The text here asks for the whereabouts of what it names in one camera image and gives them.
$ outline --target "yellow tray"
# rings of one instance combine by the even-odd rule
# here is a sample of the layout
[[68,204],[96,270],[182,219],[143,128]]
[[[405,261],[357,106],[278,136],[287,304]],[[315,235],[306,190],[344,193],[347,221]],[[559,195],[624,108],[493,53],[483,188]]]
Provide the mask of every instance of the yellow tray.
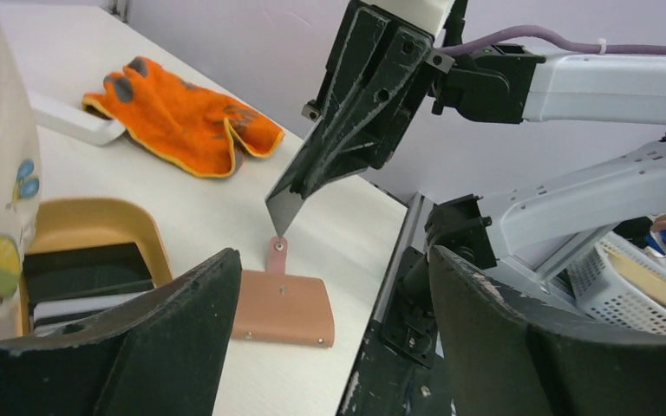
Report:
[[[154,287],[173,280],[160,232],[148,212],[114,198],[71,198],[45,201],[36,215],[36,235],[27,254],[134,243],[139,248]],[[29,294],[24,278],[16,309],[19,335],[31,332]]]

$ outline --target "white table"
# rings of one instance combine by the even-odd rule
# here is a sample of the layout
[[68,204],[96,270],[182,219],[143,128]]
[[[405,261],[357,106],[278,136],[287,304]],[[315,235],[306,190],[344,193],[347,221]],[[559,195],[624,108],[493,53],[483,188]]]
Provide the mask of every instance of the white table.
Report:
[[[83,93],[102,91],[104,75],[136,55],[225,92],[98,8],[1,4],[0,17],[24,82],[37,93],[78,106]],[[126,139],[98,148],[44,129],[39,134],[44,197],[111,196],[144,207],[159,225],[176,276],[225,247],[240,250],[245,268],[264,268],[274,232],[264,197],[302,143],[287,133],[270,159],[247,160],[228,180],[200,180]],[[232,341],[214,414],[335,414],[404,214],[358,177],[307,202],[285,235],[287,269],[325,280],[336,344],[323,350]]]

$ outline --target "white wall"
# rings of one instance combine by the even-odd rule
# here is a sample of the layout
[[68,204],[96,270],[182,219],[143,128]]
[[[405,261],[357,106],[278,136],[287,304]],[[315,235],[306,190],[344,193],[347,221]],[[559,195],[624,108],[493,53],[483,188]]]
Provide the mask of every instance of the white wall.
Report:
[[[129,22],[292,132],[305,136],[302,105],[317,93],[344,0],[138,0]],[[536,23],[571,40],[666,44],[666,2],[471,0],[466,40]],[[527,45],[543,44],[521,40]],[[364,176],[395,195],[436,202],[505,190],[570,172],[655,140],[663,127],[549,122],[478,125],[429,103],[390,163]]]
[[0,3],[68,4],[75,6],[102,6],[103,0],[0,0]]

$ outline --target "metal blade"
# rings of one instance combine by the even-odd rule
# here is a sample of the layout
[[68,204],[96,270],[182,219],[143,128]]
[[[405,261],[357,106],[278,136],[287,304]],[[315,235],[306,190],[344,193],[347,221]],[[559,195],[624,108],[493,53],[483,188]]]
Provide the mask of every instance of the metal blade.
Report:
[[304,199],[297,193],[291,192],[287,186],[276,195],[266,199],[266,209],[269,211],[271,223],[278,237],[282,237],[290,224],[303,207]]
[[319,126],[320,120],[310,130],[303,146],[266,197],[266,209],[277,237],[282,237],[287,232],[305,202],[299,193],[292,191],[292,186],[296,181],[299,183],[307,174],[304,172],[307,171],[305,167],[310,165],[310,158],[314,157],[314,152],[311,151],[314,140],[310,138]]

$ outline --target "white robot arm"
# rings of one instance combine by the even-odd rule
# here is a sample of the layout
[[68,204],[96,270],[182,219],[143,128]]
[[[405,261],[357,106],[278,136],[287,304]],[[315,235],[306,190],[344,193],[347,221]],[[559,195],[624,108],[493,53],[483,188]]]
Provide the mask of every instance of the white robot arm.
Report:
[[[666,125],[666,56],[531,51],[546,61],[535,70],[524,120]],[[496,258],[519,257],[547,242],[537,250],[542,256],[532,250],[520,258],[536,272],[532,279],[547,280],[605,234],[606,226],[666,212],[666,140],[542,184],[484,197],[479,208],[492,219],[487,232]],[[551,249],[557,256],[545,258]]]
[[[304,108],[316,125],[266,201],[277,234],[325,184],[382,167],[426,95],[434,114],[451,107],[475,122],[666,126],[666,47],[573,43],[534,26],[464,43],[465,11],[466,0],[349,2],[318,96]],[[556,48],[504,43],[524,36]],[[469,251],[497,278],[519,277],[505,283],[545,285],[617,223],[658,212],[666,140],[543,184],[441,204],[428,243]]]

